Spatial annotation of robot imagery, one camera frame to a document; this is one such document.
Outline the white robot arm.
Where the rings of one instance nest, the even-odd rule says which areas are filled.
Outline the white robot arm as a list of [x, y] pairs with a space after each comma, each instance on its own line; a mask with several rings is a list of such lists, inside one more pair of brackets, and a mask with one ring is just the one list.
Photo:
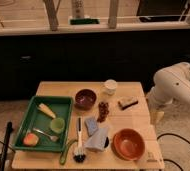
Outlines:
[[190, 63], [180, 62], [158, 70], [154, 86], [146, 95], [150, 123], [156, 125], [164, 116], [162, 108], [174, 99], [190, 107]]

